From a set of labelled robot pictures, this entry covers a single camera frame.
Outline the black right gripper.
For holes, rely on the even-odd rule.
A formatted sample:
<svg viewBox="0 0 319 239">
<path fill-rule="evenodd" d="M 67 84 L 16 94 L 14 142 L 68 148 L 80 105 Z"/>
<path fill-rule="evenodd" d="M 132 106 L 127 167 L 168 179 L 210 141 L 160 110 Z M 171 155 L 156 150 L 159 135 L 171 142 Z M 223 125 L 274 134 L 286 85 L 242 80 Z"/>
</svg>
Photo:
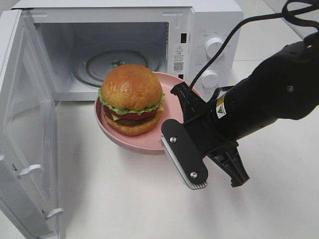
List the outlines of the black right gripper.
<svg viewBox="0 0 319 239">
<path fill-rule="evenodd" d="M 208 104 L 189 85 L 179 83 L 171 89 L 178 97 L 183 113 L 183 127 L 201 156 L 208 156 L 228 176 L 232 187 L 239 187 L 250 177 L 242 163 L 238 143 L 228 139 L 217 129 L 214 115 Z"/>
</svg>

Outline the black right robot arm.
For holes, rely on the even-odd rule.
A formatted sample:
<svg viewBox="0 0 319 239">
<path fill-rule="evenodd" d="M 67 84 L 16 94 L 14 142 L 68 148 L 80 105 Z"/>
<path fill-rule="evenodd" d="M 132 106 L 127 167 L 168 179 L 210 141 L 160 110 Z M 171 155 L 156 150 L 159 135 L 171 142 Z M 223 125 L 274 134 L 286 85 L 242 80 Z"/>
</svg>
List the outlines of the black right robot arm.
<svg viewBox="0 0 319 239">
<path fill-rule="evenodd" d="M 249 176 L 238 140 L 278 119 L 300 120 L 319 104 L 319 35 L 286 45 L 234 86 L 217 88 L 205 102 L 186 83 L 171 89 L 178 97 L 183 123 L 166 120 L 162 142 L 190 189 L 207 184 L 209 157 L 230 176 L 231 186 Z"/>
</svg>

